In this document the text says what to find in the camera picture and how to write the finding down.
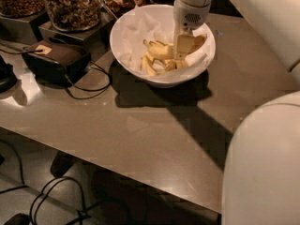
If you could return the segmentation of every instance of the black cable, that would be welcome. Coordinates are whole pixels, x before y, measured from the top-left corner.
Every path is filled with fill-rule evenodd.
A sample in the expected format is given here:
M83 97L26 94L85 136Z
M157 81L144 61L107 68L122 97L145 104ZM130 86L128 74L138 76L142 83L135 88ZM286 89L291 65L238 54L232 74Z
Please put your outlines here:
M78 216L78 218L82 218L83 217L83 215L82 215L82 213L81 213L80 210L77 210L77 216Z
M86 215L83 215L81 217L76 217L75 219L71 220L70 222L66 223L65 225L73 225L73 224L75 224L77 222L81 222L81 224L82 224L82 222L84 220L89 219L89 218L91 218L91 216L89 216L89 215L86 214Z
M74 83L72 82L72 80L69 78L69 76L65 73L65 77L66 77L67 81L68 81L73 87L75 87L75 88L77 88L77 89L80 89L80 90L82 90L82 91L85 91L85 92L99 92L99 93L97 93L97 94L95 94L95 95L93 95L93 96L91 96L91 97L75 97L75 96L71 93L71 91L70 91L68 88L66 88L67 93L68 93L72 98L74 98L74 99L84 100L84 99L95 98L95 97L101 95L103 92L105 92L105 91L110 87L110 85L112 84L112 77L111 77L111 75L110 75L104 68L100 67L99 65L97 65L97 64L96 64L95 62L93 62L93 61L91 61L90 63L91 63L92 65L96 66L96 67L91 67L91 69L98 70L98 71L104 73L104 74L108 77L109 81L108 81L108 83L107 83L106 85L104 85L104 86L102 86L102 87L100 87L100 88L97 88L97 89L82 88L82 87L79 87L79 86L77 86L76 84L74 84Z
M48 186L50 183L54 182L55 180L59 180L59 181L57 181L54 185L52 185L52 186L49 188L49 190L47 191L47 193L44 193L44 192L45 192L45 189L47 188L47 186ZM52 179L51 181L49 181L49 182L43 187L43 189L41 190L40 194L39 194L39 195L33 200L33 202L31 203L30 210L29 210L29 217L30 217L30 220L31 220L31 222L32 222L33 225L38 225L38 224L37 224L38 209L39 209L40 206L45 202L45 200L49 197L50 192L51 192L58 184L60 184L60 183L62 183L62 182L64 182L64 181L67 181L67 180L71 180L71 181L75 182L75 183L78 185L78 187L79 187L79 189L80 189L80 192L81 192L81 195L82 195L82 212L84 213L84 215L78 217L79 221L80 221L81 218L82 218L82 219L87 219L87 218L88 218L88 217L87 217L88 215L87 215L87 210L86 210L86 205L85 205L85 197L84 197L82 185L81 185L76 179L74 179L74 178L72 178L72 177L60 177L60 178L54 178L54 179ZM44 196L44 198L43 198L43 199L41 200L41 202L38 204L36 211L33 213L35 203L36 203L37 200L38 200L40 197L42 197L42 196Z
M22 51L22 52L9 52L9 51L5 51L5 50L3 50L1 48L0 48L0 51L3 52L3 53L11 54L11 55L20 55L20 54L25 54L25 53L35 53L35 52L41 53L41 52L43 52L42 49Z
M13 47L13 46L7 44L7 43L3 43L1 40L0 40L0 45L2 45L4 47L7 47L11 50L17 51L17 52L9 52L9 51L6 51L6 50L0 48L1 52L12 54L12 55L20 55L20 54L24 54L24 53L34 53L34 52L38 52L38 53L43 52L43 50L26 51L24 48L23 49L18 49L16 47Z
M8 141L5 141L3 139L0 138L0 143L3 143L5 145L7 145L13 152L14 154L16 155L17 159L18 159L18 162L19 162L19 171L20 171L20 178L21 178L21 183L22 184L25 184L25 181L24 181L24 176L23 176L23 163L22 163L22 159L18 153L18 151L16 150L16 148L13 146L13 144L11 144L10 142Z
M22 189L22 188L29 188L29 186L21 185L21 186L18 186L18 187L8 188L8 189L0 191L0 194L4 194L4 193L10 192L10 191L14 191L14 190Z

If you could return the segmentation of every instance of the table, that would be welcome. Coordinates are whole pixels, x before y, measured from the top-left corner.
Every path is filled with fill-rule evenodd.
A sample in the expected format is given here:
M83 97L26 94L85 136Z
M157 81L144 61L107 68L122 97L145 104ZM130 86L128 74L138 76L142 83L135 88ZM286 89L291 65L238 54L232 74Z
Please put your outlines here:
M110 71L112 86L93 99L74 99L38 84L20 56L1 53L20 88L0 99L0 127L221 213L224 163L236 128L299 84L244 19L209 14L207 24L217 43L212 65L168 90L138 81L108 51L97 64ZM91 71L77 84L106 81Z

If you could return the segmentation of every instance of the banana slice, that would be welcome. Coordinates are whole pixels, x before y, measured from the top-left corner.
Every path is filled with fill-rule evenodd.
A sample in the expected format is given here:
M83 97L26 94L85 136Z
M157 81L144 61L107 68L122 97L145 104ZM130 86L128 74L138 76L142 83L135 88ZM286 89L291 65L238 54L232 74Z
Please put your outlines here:
M179 44L177 44L178 53L174 57L172 43L161 40L148 42L145 39L142 43L146 46L147 52L142 57L141 69L146 69L150 76L157 76L174 69L186 68L188 67L186 56L200 49L206 40L206 34L196 37L190 35L180 36L178 39Z
M146 70L150 76L158 75L157 72L153 69L153 62L150 61L150 59L148 58L147 55L144 55L142 57L141 69L144 69L144 68L146 68Z

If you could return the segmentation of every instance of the white bowl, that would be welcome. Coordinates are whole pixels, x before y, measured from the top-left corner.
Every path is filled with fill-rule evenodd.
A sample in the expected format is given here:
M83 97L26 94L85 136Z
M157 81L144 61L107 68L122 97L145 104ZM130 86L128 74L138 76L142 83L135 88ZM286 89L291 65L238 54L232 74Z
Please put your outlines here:
M143 40L163 39L173 42L173 6L149 5L136 7L114 24L110 43L116 60L128 72L155 87L168 88L198 77L214 59L216 42L209 27L204 24L194 36L207 34L204 45L187 57L188 67L150 76L141 70L141 57L147 49Z

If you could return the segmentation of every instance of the power cord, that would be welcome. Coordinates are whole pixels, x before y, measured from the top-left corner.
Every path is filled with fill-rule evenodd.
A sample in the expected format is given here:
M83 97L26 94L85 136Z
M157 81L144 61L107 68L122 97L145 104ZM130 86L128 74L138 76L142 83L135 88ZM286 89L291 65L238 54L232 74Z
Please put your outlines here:
M18 49L16 47L10 46L7 43L3 43L1 40L0 40L0 45L2 45L4 47L7 47L7 48L9 48L11 50L17 51L17 52L10 52L10 51L6 51L6 50L0 48L1 52L7 53L7 54L11 54L11 55L20 55L20 54L25 54L25 53L35 53L35 52L41 53L41 52L43 52L43 50L26 51L25 49Z
M19 163L19 172L20 172L20 178L21 178L21 183L22 183L21 186L1 190L0 194L4 194L4 193L7 193L7 192L10 192L10 191L13 191L13 190L17 190L17 189L21 189L21 188L28 188L28 186L25 184L25 181L24 181L22 159L21 159L17 149L13 146L13 144L11 144L10 142L5 141L1 138L0 138L0 143L5 144L6 146L8 146L13 151L13 153L16 155L16 157L18 159L18 163Z
M95 97L101 95L102 93L104 93L104 92L110 87L110 85L112 84L112 77L111 77L111 75L110 75L104 68L100 67L99 65L97 65L97 64L96 64L95 62L93 62L93 61L91 61L90 63L92 64L92 65L90 66L91 69L98 70L98 71L104 73L104 74L108 77L109 81L107 82L106 85L104 85L104 86L102 86L102 87L100 87L100 88L97 88L97 89L82 88L82 87L76 85L75 83L73 83L73 81L69 78L68 74L65 73L65 77L66 77L67 81L68 81L73 87L75 87L75 88L77 88L77 89L79 89L79 90L85 91L85 92L99 92L99 93L97 93L97 94L95 94L95 95L93 95L93 96L91 96L91 97L75 97L75 96L71 93L71 91L70 91L68 88L66 88L67 93L68 93L72 98L74 98L74 99L84 100L84 99L95 98Z
M38 222L37 222L37 216L38 216L38 210L40 208L40 206L46 201L46 199L49 197L49 194L51 193L51 191L57 186L59 185L60 183L62 182L65 182L65 181L72 181L74 183L76 183L80 189L80 193L81 193L81 201L82 201L82 210L77 210L77 213L78 213L78 217L72 219L71 221L69 221L68 223L66 223L65 225L73 225L73 224L76 224L76 223L80 223L82 224L82 222L86 219L89 219L91 218L92 216L90 216L88 214L89 211L95 209L96 207L104 204L104 203L107 203L107 202L113 202L113 203L118 203L121 208L126 212L127 214L127 223L126 224L131 224L132 222L132 216L131 216L131 213L130 213L130 209L129 207L126 205L126 203L120 199L115 199L115 198L107 198L105 199L104 201L99 201L99 202L95 202L94 204L90 205L90 206L86 206L86 203L85 203L85 197L84 197L84 192L83 192L83 186L74 178L72 177L68 177L68 176L63 176L63 177L60 177L60 178L54 178L52 179L51 181L49 181L44 187L43 189L41 190L40 194L33 200L31 206L30 206L30 210L29 210L29 218L30 218L30 221L32 222L33 225L38 225ZM47 187L51 184L51 183L54 183L50 188L49 190L45 193L45 190L47 189ZM34 211L34 206L35 206L35 203L38 202L38 199L39 198L42 198L42 200L40 201L40 203L37 205L37 208L36 210Z
M17 52L9 52L9 51L6 51L6 50L3 50L3 49L0 48L0 52L8 53L8 54L13 54L13 55L19 55L19 54L25 54L25 53L36 53L36 52L40 53L40 52L43 52L43 50L25 50L25 49L22 49L22 50L21 50L21 49L18 49L18 48L16 48L16 47L10 46L10 45L7 44L7 43L3 43L3 42L1 42L1 41L0 41L0 45L5 46L5 47L7 47L7 48L9 48L9 49L11 49L11 50L17 51ZM82 91L85 91L85 92L99 92L99 93L97 93L97 94L95 94L95 95L93 95L93 96L91 96L91 97L75 97L75 96L71 93L71 91L70 91L68 88L66 88L67 94L68 94L69 96L71 96L72 98L74 98L74 99L84 100L84 99L95 98L95 97L101 95L103 92L105 92L105 91L110 87L110 85L112 84L112 77L111 77L111 75L110 75L104 68L100 67L99 65L97 65L97 64L96 64L95 62L93 62L93 61L90 61L90 63L92 64L92 66L95 66L95 67L90 66L91 69L98 70L99 72L104 73L104 74L108 77L109 81L108 81L108 83L107 83L106 85L104 85L104 86L102 86L102 87L100 87L100 88L98 88L98 89L87 89L87 88L82 88L82 87L77 86L77 85L69 78L68 73L65 72L65 78L66 78L67 81L68 81L72 86L74 86L75 88L77 88L77 89L79 89L79 90L82 90Z
M54 178L51 181L49 181L41 190L40 194L33 200L31 206L30 206L30 210L29 210L29 217L30 220L32 222L33 225L38 225L37 223L37 216L38 216L38 209L40 208L40 206L46 201L46 199L49 197L49 194L51 193L51 191L60 183L64 182L64 181L73 181L75 182L81 192L81 196L82 196L82 211L78 211L79 217L76 218L76 221L73 223L68 223L68 224L75 224L78 221L81 221L83 219L88 219L91 218L88 214L87 214L87 209L86 209L86 205L85 205L85 197L84 197L84 192L83 192L83 187L82 185L74 178L72 177L61 177L61 178ZM52 185L49 190L45 193L45 189L47 188L48 185L50 185L52 182L55 182L54 185ZM36 211L34 212L34 205L35 203L38 201L39 198L41 198L42 196L44 196L41 200L41 202L38 204Z

